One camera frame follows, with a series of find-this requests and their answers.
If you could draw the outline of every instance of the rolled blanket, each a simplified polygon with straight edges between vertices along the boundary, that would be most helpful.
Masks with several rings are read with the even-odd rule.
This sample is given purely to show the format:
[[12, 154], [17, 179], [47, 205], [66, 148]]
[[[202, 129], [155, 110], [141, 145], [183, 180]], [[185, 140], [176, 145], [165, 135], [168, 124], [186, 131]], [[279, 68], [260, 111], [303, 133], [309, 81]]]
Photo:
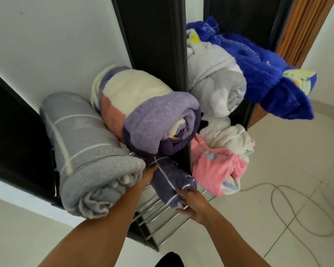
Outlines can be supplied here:
[[244, 99], [246, 80], [235, 58], [218, 45], [200, 42], [195, 30], [187, 31], [188, 89], [202, 112], [225, 117]]
[[108, 129], [143, 157], [180, 151], [200, 124], [195, 97], [128, 67], [104, 69], [93, 82], [91, 103]]
[[40, 108], [60, 173], [59, 195], [72, 215], [107, 215], [142, 178], [143, 160], [120, 147], [104, 121], [81, 96], [54, 93]]
[[191, 141], [192, 176], [210, 193], [220, 197], [240, 190], [239, 179], [247, 163], [228, 149], [209, 148], [199, 134]]
[[146, 163], [148, 166], [158, 164], [158, 169], [153, 174], [151, 185], [159, 198], [172, 208], [182, 208], [182, 197], [175, 190], [197, 188], [194, 178], [182, 170], [169, 157], [149, 158]]
[[200, 130], [199, 135], [210, 148], [228, 149], [249, 163], [249, 155], [254, 152], [254, 141], [242, 125], [230, 126], [230, 119], [226, 118], [203, 116], [208, 126]]
[[[284, 75], [285, 71], [294, 67], [288, 67], [276, 53], [257, 46], [241, 35], [220, 34], [213, 17], [205, 22], [188, 23], [187, 29], [194, 29], [201, 41], [222, 47], [236, 59], [247, 81], [245, 100], [259, 103], [265, 111], [284, 119], [314, 118], [307, 91], [303, 92], [297, 82]], [[316, 76], [313, 73], [302, 79], [314, 85]]]

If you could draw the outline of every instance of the blue fleece fabric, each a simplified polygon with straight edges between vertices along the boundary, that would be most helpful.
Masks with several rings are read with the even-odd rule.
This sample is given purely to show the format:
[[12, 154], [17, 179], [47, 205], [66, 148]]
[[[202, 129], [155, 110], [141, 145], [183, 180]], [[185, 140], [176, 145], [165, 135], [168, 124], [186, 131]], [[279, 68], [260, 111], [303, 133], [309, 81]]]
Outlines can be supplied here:
[[247, 82], [245, 100], [259, 103], [265, 111], [283, 119], [314, 118], [306, 94], [292, 80], [283, 77], [290, 66], [276, 53], [240, 35], [219, 34], [213, 17], [205, 22], [188, 23], [187, 29], [195, 29], [201, 41], [222, 47], [236, 59]]

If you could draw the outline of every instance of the left hand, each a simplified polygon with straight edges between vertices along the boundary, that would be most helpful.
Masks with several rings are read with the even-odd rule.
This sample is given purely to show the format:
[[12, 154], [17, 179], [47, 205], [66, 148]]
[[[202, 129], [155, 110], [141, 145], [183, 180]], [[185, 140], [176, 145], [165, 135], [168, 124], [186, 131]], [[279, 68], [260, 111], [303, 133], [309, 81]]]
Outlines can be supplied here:
[[141, 184], [144, 185], [144, 188], [145, 186], [151, 182], [152, 180], [152, 177], [153, 177], [153, 173], [158, 169], [158, 166], [155, 164], [149, 168], [145, 168], [143, 170], [143, 178], [141, 179]]

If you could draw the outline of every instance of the forearm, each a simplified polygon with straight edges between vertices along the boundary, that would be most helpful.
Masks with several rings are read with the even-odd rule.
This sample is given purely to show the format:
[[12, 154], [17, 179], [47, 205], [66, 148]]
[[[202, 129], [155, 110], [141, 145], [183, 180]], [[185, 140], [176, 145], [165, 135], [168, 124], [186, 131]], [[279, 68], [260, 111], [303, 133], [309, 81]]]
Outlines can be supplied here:
[[40, 267], [113, 267], [144, 188], [143, 183], [127, 188], [106, 217], [79, 224], [49, 253]]
[[232, 224], [214, 208], [205, 228], [224, 264], [228, 267], [270, 267], [239, 235]]

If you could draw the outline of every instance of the purple blanket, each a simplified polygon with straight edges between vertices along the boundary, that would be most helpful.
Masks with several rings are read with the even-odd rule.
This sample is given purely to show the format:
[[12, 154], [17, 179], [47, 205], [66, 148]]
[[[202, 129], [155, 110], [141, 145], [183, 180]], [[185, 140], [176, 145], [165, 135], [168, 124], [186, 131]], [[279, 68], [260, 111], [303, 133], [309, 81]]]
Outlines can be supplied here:
[[159, 198], [172, 208], [182, 208], [181, 199], [175, 190], [197, 188], [197, 183], [192, 176], [180, 169], [176, 162], [169, 157], [149, 158], [146, 164], [152, 166], [157, 162], [158, 169], [153, 174], [151, 181]]
[[[173, 138], [167, 131], [184, 119]], [[171, 156], [192, 140], [200, 124], [200, 107], [186, 92], [156, 96], [139, 105], [125, 119], [122, 134], [129, 149], [142, 157]]]

